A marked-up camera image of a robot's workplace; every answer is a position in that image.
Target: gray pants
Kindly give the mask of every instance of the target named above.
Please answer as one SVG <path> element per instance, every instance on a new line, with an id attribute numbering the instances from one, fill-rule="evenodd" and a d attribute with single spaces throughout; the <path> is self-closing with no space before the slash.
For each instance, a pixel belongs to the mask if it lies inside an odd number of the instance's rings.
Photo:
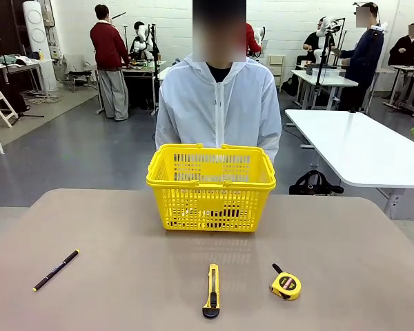
<path id="1" fill-rule="evenodd" d="M 128 119 L 129 93 L 123 73 L 98 70 L 98 75 L 106 116 L 115 121 Z"/>

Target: brown tabletop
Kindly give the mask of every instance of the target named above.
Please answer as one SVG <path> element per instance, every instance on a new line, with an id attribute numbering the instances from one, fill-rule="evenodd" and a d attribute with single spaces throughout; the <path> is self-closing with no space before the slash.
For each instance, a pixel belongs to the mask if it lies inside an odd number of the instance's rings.
<path id="1" fill-rule="evenodd" d="M 298 300 L 270 293 L 274 262 L 302 281 Z M 49 192 L 0 238 L 0 331 L 212 328 L 414 330 L 414 246 L 358 198 L 272 195 L 255 234 L 166 232 L 150 192 L 107 190 Z"/>

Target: white cylindrical device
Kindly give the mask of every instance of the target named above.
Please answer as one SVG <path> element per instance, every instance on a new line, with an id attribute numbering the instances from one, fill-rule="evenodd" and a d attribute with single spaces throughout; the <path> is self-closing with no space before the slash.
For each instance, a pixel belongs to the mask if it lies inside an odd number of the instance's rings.
<path id="1" fill-rule="evenodd" d="M 51 60 L 40 3 L 36 1 L 23 2 L 23 13 L 25 15 L 31 50 L 33 52 L 41 52 L 45 60 Z M 49 91 L 57 90 L 57 80 L 52 62 L 46 61 L 40 63 L 40 66 L 46 89 Z"/>

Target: person in red jacket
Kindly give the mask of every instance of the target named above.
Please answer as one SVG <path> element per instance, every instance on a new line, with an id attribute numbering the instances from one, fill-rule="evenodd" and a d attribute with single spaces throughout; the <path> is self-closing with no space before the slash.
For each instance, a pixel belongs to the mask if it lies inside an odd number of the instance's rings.
<path id="1" fill-rule="evenodd" d="M 255 40 L 255 31 L 250 24 L 247 23 L 247 50 L 251 53 L 261 52 L 261 46 L 259 46 Z"/>
<path id="2" fill-rule="evenodd" d="M 118 30 L 111 24 L 109 8 L 97 5 L 95 14 L 98 22 L 90 31 L 90 38 L 95 48 L 104 109 L 109 119 L 124 121 L 129 118 L 129 94 L 121 59 L 129 66 L 129 54 Z"/>

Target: yellow box cutter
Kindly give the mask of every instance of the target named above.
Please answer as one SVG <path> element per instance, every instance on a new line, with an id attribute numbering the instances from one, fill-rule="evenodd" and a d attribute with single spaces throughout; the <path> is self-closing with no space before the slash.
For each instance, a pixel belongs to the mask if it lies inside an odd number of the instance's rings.
<path id="1" fill-rule="evenodd" d="M 210 264 L 208 271 L 208 299 L 206 305 L 202 308 L 202 314 L 207 319 L 215 319 L 219 315 L 219 267 L 216 264 Z"/>
<path id="2" fill-rule="evenodd" d="M 273 267 L 279 275 L 270 286 L 270 291 L 283 297 L 285 300 L 297 299 L 302 290 L 300 280 L 292 274 L 283 272 L 277 264 L 273 264 Z"/>

